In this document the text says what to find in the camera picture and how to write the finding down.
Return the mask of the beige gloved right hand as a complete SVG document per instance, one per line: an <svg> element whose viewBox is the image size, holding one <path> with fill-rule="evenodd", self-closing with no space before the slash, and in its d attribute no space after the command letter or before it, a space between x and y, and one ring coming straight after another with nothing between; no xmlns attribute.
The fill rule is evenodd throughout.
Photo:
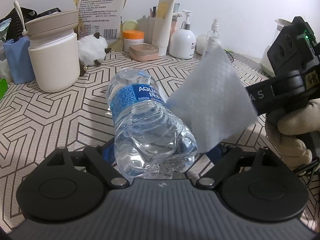
<svg viewBox="0 0 320 240"><path fill-rule="evenodd" d="M289 168L294 170L311 163L311 148L298 136L319 132L319 99L310 100L305 107L291 113L285 113L283 109L268 113L265 131Z"/></svg>

